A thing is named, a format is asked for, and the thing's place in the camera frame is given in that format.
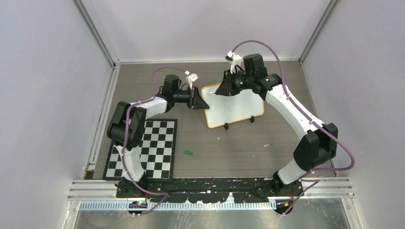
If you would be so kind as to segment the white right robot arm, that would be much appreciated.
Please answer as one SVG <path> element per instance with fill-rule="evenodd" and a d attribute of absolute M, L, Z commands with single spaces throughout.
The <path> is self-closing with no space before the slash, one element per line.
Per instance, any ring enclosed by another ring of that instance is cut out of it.
<path fill-rule="evenodd" d="M 332 138 L 338 136 L 337 126 L 323 123 L 296 102 L 282 78 L 276 73 L 268 74 L 262 55 L 255 53 L 241 57 L 230 51 L 225 58 L 231 67 L 224 71 L 215 94 L 234 96 L 242 90 L 252 90 L 273 106 L 300 138 L 293 159 L 275 172 L 271 181 L 274 193 L 284 196 L 302 175 L 336 156 L 337 144 Z"/>

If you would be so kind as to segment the yellow framed whiteboard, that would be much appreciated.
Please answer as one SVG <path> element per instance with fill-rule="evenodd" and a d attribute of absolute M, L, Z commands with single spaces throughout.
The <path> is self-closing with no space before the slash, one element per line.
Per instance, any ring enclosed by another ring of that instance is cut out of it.
<path fill-rule="evenodd" d="M 207 95 L 215 93 L 218 87 L 217 83 L 201 89 L 201 96 L 210 107 L 204 111 L 208 128 L 217 128 L 264 114 L 264 101 L 252 90 L 242 90 L 234 96 Z"/>

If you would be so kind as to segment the black white chessboard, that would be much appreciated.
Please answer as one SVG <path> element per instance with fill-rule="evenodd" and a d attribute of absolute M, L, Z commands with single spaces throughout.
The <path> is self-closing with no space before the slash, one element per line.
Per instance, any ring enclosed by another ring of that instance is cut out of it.
<path fill-rule="evenodd" d="M 173 178 L 177 119 L 149 119 L 145 122 L 142 142 L 133 152 L 138 153 L 148 181 L 171 182 Z M 119 180 L 124 174 L 121 157 L 111 141 L 103 180 Z"/>

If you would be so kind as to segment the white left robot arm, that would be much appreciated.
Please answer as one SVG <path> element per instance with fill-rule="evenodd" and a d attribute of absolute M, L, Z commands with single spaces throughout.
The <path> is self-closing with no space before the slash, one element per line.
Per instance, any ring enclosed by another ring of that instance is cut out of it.
<path fill-rule="evenodd" d="M 182 89 L 178 76 L 169 74 L 159 92 L 151 98 L 135 103 L 119 102 L 108 125 L 107 137 L 119 152 L 124 179 L 130 181 L 128 191 L 136 198 L 148 192 L 146 184 L 141 181 L 144 169 L 140 155 L 134 150 L 142 141 L 146 120 L 170 111 L 176 103 L 186 104 L 190 109 L 209 109 L 198 87 L 193 85 L 198 79 L 197 74 L 187 72 L 186 75 L 186 89 Z"/>

